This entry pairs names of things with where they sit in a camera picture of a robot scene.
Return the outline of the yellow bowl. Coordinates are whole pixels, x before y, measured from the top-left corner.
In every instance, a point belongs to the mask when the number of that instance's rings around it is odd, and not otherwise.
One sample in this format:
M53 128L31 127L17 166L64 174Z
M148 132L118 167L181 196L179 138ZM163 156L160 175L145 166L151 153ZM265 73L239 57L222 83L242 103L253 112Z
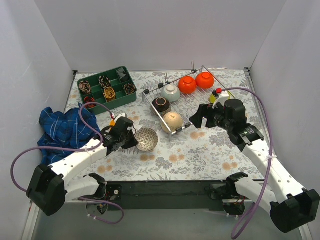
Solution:
M114 120L111 120L110 123L109 123L110 126L115 126L115 124L116 124L116 123L115 123Z

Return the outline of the brown patterned white bowl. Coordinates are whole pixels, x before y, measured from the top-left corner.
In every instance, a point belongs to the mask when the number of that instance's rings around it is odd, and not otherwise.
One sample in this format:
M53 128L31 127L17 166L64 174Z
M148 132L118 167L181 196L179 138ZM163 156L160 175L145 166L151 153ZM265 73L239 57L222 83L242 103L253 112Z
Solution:
M138 142L136 148L142 152L149 152L153 150L159 141L156 131L148 127L139 129L135 134L135 139Z

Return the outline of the beige ceramic bowl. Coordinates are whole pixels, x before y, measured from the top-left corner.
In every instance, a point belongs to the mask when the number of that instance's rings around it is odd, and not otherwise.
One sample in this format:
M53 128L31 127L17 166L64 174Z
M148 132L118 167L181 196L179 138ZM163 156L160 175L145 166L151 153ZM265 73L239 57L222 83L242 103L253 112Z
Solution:
M163 117L163 120L169 127L169 128L167 128L163 122L161 123L162 129L166 133L175 132L176 129L182 127L184 124L184 121L183 121L183 118L181 117L181 115L178 114L177 112L174 112L174 111L168 112Z

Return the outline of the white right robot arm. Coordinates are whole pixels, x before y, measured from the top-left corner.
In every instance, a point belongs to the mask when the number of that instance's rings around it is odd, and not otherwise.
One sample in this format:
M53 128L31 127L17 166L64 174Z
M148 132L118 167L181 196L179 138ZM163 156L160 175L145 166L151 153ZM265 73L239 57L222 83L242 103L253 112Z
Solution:
M226 179L226 192L230 198L245 196L260 205L283 233L315 220L320 204L319 194L314 189L307 190L291 176L275 155L270 155L270 145L262 133L247 122L246 108L241 100L200 104L189 120L199 129L203 119L207 120L206 128L219 127L227 131L230 141L265 175L271 188L265 190L262 199L259 199L263 187L246 173L239 172Z

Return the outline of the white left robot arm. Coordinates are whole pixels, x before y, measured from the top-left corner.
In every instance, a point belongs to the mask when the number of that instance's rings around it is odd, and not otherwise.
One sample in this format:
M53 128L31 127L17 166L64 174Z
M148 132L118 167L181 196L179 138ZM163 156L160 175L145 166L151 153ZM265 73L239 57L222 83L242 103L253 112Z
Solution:
M48 166L40 164L34 170L26 191L27 197L47 216L57 213L71 200L87 197L102 200L107 194L107 181L96 173L73 179L87 167L118 149L129 149L138 144L132 120L118 116L114 126L105 127L84 147Z

